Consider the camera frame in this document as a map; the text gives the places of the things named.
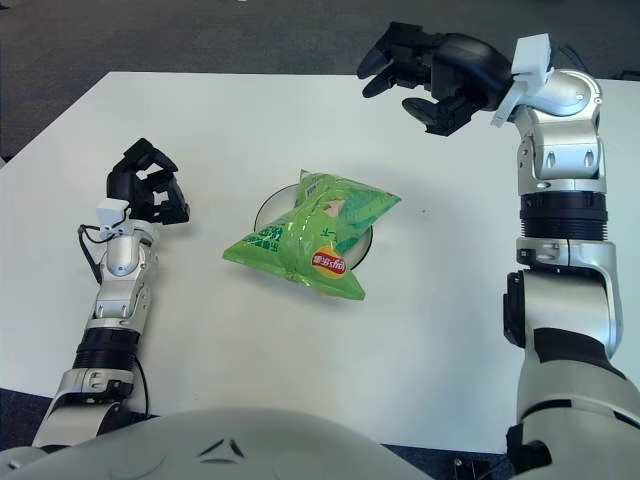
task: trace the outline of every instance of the green chip bag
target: green chip bag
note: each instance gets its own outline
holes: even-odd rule
[[[354,300],[364,290],[343,255],[400,198],[324,173],[302,171],[295,206],[226,249],[223,258]]]

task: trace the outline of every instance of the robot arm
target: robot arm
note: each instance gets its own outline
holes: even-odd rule
[[[640,394],[609,362],[622,336],[615,245],[605,241],[603,97],[589,75],[555,70],[547,35],[520,39],[513,64],[483,42],[391,24],[362,62],[386,68],[365,97],[395,84],[434,99],[405,109],[449,135],[475,111],[515,123],[523,237],[509,274],[504,334],[524,349],[508,454],[522,478],[635,478]]]
[[[152,164],[160,170],[140,179],[137,173]],[[107,198],[97,209],[101,240],[96,243],[106,243],[99,263],[84,245],[87,227],[78,230],[100,289],[73,367],[62,377],[34,446],[75,445],[131,423],[126,400],[134,388],[133,368],[158,262],[154,223],[189,220],[189,206],[173,175],[177,170],[140,139],[109,174]],[[154,192],[167,192],[168,199],[155,205]]]

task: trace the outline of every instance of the chip bag logo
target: chip bag logo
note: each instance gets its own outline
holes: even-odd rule
[[[328,278],[340,278],[347,271],[344,259],[331,247],[322,247],[311,257],[311,266]]]

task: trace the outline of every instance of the black cable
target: black cable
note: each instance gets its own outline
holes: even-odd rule
[[[144,417],[149,418],[149,387],[147,386],[147,377],[144,375],[144,370],[140,364],[138,357],[134,357],[138,370],[140,371],[140,377],[142,377],[142,387],[144,388]]]
[[[93,238],[91,238],[91,236],[89,235],[89,233],[87,232],[87,230],[97,230],[100,231],[99,227],[96,227],[94,225],[80,225],[80,227],[82,229],[82,233],[84,233],[84,235],[87,237],[87,240],[89,240],[91,243],[95,243],[96,245],[100,245],[101,243],[107,243],[109,240],[111,240],[113,237],[115,237],[114,234],[109,235],[107,238],[105,238],[104,240],[94,240]]]
[[[580,57],[578,52],[576,52],[575,48],[573,48],[571,45],[565,43],[558,48],[558,51],[564,54],[565,57],[567,57],[569,60],[571,60],[571,63],[573,63],[578,70],[582,70],[584,73],[590,74],[587,65],[582,60],[582,57]]]
[[[114,228],[116,228],[118,225],[121,225],[127,219],[127,211],[130,212],[131,211],[131,207],[127,207],[125,209],[125,213],[124,213],[124,216],[122,217],[122,220],[120,220],[119,222],[114,223],[113,225],[111,225],[111,229],[112,230]],[[80,242],[80,249],[82,249],[82,253],[84,254],[84,258],[87,259],[87,263],[89,264],[89,267],[91,268],[91,272],[93,273],[93,276],[95,277],[96,282],[98,282],[99,285],[102,285],[102,272],[100,271],[100,264],[96,263],[96,261],[93,259],[93,256],[91,255],[91,252],[87,248],[87,244],[84,243],[83,236],[87,237],[87,240],[89,240],[91,243],[94,243],[96,245],[100,245],[102,243],[107,243],[109,240],[114,238],[116,235],[114,233],[112,233],[111,235],[109,235],[104,240],[95,240],[95,239],[93,239],[91,237],[91,235],[89,235],[87,230],[97,230],[99,232],[100,231],[100,227],[96,227],[95,225],[84,225],[84,224],[81,224],[78,227],[78,241]]]
[[[93,273],[93,276],[96,278],[96,282],[98,282],[98,284],[102,284],[102,273],[100,272],[100,265],[96,263],[93,257],[91,256],[91,252],[87,248],[87,244],[84,243],[84,239],[82,238],[83,235],[86,235],[87,238],[90,239],[89,235],[87,235],[86,228],[83,228],[83,227],[86,227],[86,225],[80,225],[78,227],[78,241],[80,242],[80,249],[84,254],[84,258],[87,259],[87,263],[89,263],[89,267],[91,267],[91,272]]]

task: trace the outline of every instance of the red logo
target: red logo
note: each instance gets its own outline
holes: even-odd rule
[[[326,268],[337,275],[342,275],[347,269],[342,258],[328,255],[322,251],[315,253],[311,261],[311,265],[314,267]]]

